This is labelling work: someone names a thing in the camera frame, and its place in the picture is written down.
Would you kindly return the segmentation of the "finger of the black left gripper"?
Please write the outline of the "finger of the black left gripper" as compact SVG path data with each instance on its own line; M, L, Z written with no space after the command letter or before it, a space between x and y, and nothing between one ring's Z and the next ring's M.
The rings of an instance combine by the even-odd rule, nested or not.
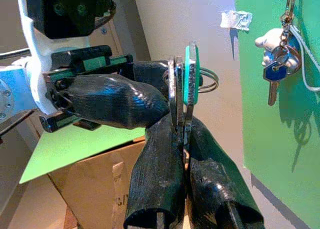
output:
M168 66L168 60L138 61L133 65L134 80L149 84L168 97Z
M78 117L116 128L148 128L169 113L168 100L154 86L118 74L68 78L64 94Z

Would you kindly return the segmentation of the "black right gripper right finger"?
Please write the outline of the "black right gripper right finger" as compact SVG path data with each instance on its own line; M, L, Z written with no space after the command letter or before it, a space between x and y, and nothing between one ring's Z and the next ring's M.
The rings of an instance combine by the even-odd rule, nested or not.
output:
M193 117L187 210L192 229L263 229L262 216L237 165Z

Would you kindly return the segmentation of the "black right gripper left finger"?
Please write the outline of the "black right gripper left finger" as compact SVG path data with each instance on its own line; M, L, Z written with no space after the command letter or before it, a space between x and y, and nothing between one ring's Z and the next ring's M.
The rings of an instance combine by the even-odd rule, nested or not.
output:
M145 130L145 144L133 166L123 227L155 229L157 214L166 229L181 229L185 213L182 154L167 114Z

